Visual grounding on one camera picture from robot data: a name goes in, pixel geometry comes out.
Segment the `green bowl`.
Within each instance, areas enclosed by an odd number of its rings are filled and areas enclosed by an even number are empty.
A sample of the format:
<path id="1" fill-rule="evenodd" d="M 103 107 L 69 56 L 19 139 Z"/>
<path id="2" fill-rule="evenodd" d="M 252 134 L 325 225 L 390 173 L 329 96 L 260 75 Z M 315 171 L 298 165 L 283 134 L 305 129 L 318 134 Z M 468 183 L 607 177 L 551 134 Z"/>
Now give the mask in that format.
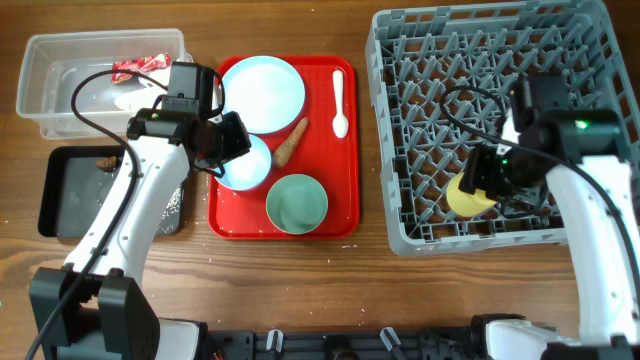
<path id="1" fill-rule="evenodd" d="M 290 235 L 303 235 L 318 228 L 329 208 L 321 183 L 305 174 L 291 174 L 277 180 L 266 197 L 270 222 Z"/>

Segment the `dark brown food chunk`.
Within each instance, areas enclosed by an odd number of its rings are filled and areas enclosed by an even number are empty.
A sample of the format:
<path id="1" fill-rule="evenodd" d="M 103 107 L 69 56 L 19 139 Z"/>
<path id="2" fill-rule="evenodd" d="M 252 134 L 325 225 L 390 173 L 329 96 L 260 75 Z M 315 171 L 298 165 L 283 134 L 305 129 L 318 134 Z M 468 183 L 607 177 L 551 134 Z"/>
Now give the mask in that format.
<path id="1" fill-rule="evenodd" d="M 96 167 L 103 172 L 114 172 L 118 168 L 118 158 L 116 156 L 106 157 L 98 159 L 96 161 Z"/>

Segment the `yellow plastic cup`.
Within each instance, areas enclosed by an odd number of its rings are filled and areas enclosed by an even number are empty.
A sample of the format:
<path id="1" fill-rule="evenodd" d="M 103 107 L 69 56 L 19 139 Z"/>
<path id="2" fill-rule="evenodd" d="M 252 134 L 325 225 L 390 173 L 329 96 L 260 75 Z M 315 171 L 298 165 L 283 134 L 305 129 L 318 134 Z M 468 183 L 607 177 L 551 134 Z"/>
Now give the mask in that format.
<path id="1" fill-rule="evenodd" d="M 474 194 L 459 189 L 463 173 L 454 176 L 447 184 L 446 201 L 452 211 L 462 217 L 474 217 L 490 208 L 497 202 L 489 199 L 484 190 L 476 190 Z"/>

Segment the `red serving tray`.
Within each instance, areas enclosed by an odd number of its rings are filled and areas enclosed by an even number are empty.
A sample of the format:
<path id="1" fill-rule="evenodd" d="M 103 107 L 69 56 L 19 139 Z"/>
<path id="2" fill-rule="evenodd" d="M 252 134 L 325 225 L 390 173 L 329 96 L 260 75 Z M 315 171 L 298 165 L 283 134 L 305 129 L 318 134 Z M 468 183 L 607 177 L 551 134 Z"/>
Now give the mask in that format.
<path id="1" fill-rule="evenodd" d="M 220 74 L 248 57 L 234 57 L 220 67 Z M 271 134 L 252 134 L 261 138 L 271 155 L 298 122 L 309 124 L 289 162 L 273 165 L 266 179 L 256 188 L 235 191 L 223 187 L 217 177 L 210 180 L 208 223 L 218 236 L 227 240 L 333 239 L 351 234 L 360 216 L 359 159 L 356 76 L 353 67 L 337 56 L 280 56 L 302 76 L 306 89 L 304 107 L 286 128 Z M 349 122 L 345 138 L 337 138 L 332 128 L 336 114 L 332 74 L 344 75 L 344 114 Z M 272 185 L 284 176 L 305 174 L 318 180 L 328 195 L 328 213 L 321 225 L 310 233 L 290 235 L 278 230 L 266 213 L 266 197 Z"/>

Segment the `black waste tray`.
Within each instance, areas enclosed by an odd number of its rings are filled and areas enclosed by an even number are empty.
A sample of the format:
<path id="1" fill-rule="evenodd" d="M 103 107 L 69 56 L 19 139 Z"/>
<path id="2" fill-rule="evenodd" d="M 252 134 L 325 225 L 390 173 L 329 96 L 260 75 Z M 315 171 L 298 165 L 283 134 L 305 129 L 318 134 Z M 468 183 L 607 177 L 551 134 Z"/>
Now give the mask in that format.
<path id="1" fill-rule="evenodd" d="M 96 161 L 116 156 L 119 146 L 64 146 L 52 151 L 41 201 L 38 231 L 44 237 L 81 238 L 94 222 L 118 171 L 103 172 Z"/>

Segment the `large light blue plate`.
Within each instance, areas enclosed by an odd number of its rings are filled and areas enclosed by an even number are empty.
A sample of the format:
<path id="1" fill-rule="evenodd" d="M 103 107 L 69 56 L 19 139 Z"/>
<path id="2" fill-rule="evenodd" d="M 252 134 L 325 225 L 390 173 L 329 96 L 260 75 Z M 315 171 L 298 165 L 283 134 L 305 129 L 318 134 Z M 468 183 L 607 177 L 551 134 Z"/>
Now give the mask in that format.
<path id="1" fill-rule="evenodd" d="M 306 89 L 300 73 L 273 56 L 253 56 L 223 75 L 226 112 L 236 112 L 252 134 L 271 134 L 288 127 L 301 113 Z"/>

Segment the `white plastic spoon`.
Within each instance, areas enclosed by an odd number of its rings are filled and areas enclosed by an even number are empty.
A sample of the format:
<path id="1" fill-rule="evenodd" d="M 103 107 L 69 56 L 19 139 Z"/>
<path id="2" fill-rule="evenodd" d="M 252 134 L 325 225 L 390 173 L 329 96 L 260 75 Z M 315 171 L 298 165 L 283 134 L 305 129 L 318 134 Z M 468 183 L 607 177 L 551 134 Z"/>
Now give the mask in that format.
<path id="1" fill-rule="evenodd" d="M 349 130 L 349 122 L 344 114 L 344 75 L 340 70 L 332 74 L 336 114 L 332 120 L 332 128 L 337 138 L 345 138 Z"/>

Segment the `red snack wrapper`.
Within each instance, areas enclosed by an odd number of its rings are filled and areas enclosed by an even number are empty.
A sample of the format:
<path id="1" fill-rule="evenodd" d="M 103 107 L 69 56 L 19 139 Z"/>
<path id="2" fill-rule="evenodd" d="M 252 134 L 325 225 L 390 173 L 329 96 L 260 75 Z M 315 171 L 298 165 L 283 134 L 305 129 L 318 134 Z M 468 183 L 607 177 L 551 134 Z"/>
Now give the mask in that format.
<path id="1" fill-rule="evenodd" d="M 131 74 L 122 73 L 122 70 L 148 74 L 156 70 L 168 68 L 170 64 L 171 57 L 168 53 L 116 62 L 112 65 L 112 69 L 119 70 L 119 73 L 113 73 L 111 80 L 113 84 L 119 84 L 132 78 Z"/>

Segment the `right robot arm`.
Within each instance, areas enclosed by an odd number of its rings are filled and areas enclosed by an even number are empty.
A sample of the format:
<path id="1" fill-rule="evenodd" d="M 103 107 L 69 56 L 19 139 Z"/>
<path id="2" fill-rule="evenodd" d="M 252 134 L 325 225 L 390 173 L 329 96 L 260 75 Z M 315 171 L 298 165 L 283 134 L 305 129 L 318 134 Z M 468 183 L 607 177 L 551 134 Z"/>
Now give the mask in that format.
<path id="1" fill-rule="evenodd" d="M 477 317 L 488 359 L 636 359 L 639 356 L 639 233 L 632 168 L 620 119 L 577 110 L 561 76 L 516 81 L 498 136 L 470 153 L 446 199 L 472 217 L 525 189 L 554 198 L 579 293 L 579 335 L 566 338 L 523 318 Z"/>

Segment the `brown carrot piece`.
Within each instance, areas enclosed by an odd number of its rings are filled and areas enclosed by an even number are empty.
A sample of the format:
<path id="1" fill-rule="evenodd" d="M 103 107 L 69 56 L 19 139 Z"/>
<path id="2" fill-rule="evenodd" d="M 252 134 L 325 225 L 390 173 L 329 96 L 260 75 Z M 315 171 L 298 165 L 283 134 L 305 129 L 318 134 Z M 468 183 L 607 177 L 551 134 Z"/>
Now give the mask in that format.
<path id="1" fill-rule="evenodd" d="M 282 168 L 289 162 L 308 124 L 308 118 L 302 118 L 293 129 L 291 134 L 288 136 L 288 138 L 283 143 L 281 143 L 273 153 L 272 162 L 276 168 Z"/>

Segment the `grey dishwasher rack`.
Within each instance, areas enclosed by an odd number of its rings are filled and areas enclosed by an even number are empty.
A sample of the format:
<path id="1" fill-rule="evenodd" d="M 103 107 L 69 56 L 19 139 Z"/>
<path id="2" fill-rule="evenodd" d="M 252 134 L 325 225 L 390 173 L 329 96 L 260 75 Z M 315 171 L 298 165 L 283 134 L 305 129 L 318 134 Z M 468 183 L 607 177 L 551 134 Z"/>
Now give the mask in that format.
<path id="1" fill-rule="evenodd" d="M 465 218 L 448 182 L 494 134 L 520 78 L 557 73 L 576 109 L 616 111 L 632 157 L 639 108 L 601 1 L 518 1 L 377 12 L 365 47 L 388 242 L 400 256 L 562 244 L 554 202 L 531 189 Z"/>

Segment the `white rice pile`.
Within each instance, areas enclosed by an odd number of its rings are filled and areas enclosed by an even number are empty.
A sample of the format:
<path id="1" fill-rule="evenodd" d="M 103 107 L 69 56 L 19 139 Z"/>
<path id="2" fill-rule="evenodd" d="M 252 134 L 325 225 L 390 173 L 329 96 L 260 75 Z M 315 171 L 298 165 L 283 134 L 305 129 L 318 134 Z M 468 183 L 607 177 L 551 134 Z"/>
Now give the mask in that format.
<path id="1" fill-rule="evenodd" d="M 180 185 L 170 197 L 161 217 L 157 235 L 173 235 L 181 228 L 183 210 L 183 186 Z"/>

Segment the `white napkin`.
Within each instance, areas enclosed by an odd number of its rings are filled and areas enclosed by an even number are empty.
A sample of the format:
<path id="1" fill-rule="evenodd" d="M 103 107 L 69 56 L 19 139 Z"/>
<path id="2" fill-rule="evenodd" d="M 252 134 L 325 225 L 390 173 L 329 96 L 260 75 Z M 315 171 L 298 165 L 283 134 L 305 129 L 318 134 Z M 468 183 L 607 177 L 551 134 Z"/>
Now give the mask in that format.
<path id="1" fill-rule="evenodd" d="M 151 108 L 154 101 L 167 93 L 166 90 L 147 80 L 139 80 L 141 89 L 131 90 L 114 99 L 115 106 L 123 111 L 137 112 L 142 108 Z"/>

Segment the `clear plastic waste bin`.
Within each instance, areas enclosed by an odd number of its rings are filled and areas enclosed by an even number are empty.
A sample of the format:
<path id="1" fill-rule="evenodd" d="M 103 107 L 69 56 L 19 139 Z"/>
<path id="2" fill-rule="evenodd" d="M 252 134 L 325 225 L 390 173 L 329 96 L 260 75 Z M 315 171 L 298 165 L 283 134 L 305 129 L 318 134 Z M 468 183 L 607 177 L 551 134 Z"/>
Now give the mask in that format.
<path id="1" fill-rule="evenodd" d="M 193 60 L 182 32 L 175 28 L 35 35 L 27 43 L 22 62 L 16 112 L 38 124 L 46 139 L 98 137 L 100 133 L 78 120 L 71 110 L 76 87 L 116 62 L 161 53 L 168 53 L 172 61 Z M 90 81 L 77 97 L 78 111 L 113 133 L 125 133 L 136 112 L 118 109 L 114 99 L 141 89 L 139 80 L 113 84 L 105 75 Z"/>

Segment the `light blue bowl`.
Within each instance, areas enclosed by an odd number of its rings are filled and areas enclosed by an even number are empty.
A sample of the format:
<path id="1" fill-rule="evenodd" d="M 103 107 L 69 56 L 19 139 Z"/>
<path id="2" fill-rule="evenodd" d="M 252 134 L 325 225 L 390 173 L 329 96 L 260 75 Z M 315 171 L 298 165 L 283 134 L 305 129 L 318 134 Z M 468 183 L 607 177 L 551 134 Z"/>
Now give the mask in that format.
<path id="1" fill-rule="evenodd" d="M 258 187 L 269 174 L 272 155 L 266 143 L 256 135 L 250 135 L 249 152 L 223 165 L 225 174 L 217 182 L 235 191 L 248 191 Z"/>

